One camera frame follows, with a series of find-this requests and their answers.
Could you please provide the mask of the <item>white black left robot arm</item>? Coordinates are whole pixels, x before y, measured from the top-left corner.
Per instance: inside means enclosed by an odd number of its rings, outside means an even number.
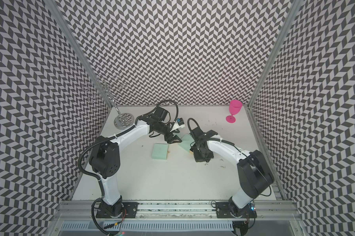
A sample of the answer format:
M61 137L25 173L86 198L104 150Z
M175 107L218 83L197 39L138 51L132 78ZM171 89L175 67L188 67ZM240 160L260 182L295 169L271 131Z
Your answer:
M161 107L154 108L151 112L141 115L132 126L122 134L111 138L100 136L92 148L89 164L98 177L102 191L102 201L107 205L115 205L121 198L118 190L116 173L120 168L120 153L139 138L151 133L164 136L168 144L181 143L176 134L178 129L185 126L183 118L175 117L174 120L165 122L169 112Z

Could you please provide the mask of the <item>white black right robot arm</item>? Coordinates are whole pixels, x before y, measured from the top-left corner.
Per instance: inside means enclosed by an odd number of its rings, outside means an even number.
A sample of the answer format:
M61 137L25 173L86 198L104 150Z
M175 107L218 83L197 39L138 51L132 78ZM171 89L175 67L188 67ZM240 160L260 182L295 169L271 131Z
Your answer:
M237 168L240 188L229 199L233 208L243 209L274 183L275 177L260 151L237 147L213 130L203 132L197 127L190 135L194 140L190 150L196 162L210 162L218 154Z

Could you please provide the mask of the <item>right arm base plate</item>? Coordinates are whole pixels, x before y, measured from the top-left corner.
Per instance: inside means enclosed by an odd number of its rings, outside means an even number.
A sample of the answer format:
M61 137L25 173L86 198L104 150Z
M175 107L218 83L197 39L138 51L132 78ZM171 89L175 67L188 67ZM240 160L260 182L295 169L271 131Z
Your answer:
M238 208L235 204L229 202L212 201L211 206L215 208L217 218L240 218L256 219L257 213L253 203L247 204L243 208Z

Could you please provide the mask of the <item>mint drawer-style jewelry box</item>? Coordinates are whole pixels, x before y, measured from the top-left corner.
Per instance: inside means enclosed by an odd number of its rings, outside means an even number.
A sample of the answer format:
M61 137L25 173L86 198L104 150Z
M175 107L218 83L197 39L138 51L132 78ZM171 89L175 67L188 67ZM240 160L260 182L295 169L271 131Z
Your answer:
M178 143L178 146L180 146L182 149L184 149L186 152L193 154L193 151L191 150L192 146L195 144L193 138L191 137L190 134L185 134L179 137L181 139L181 142Z

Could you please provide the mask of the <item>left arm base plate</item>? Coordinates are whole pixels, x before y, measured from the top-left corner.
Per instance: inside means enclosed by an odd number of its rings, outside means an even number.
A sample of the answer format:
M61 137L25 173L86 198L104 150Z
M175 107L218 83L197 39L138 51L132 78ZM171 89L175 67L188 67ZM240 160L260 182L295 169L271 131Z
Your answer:
M99 204L96 217L99 219L109 218L135 218L138 211L137 202L116 203L108 205L105 202Z

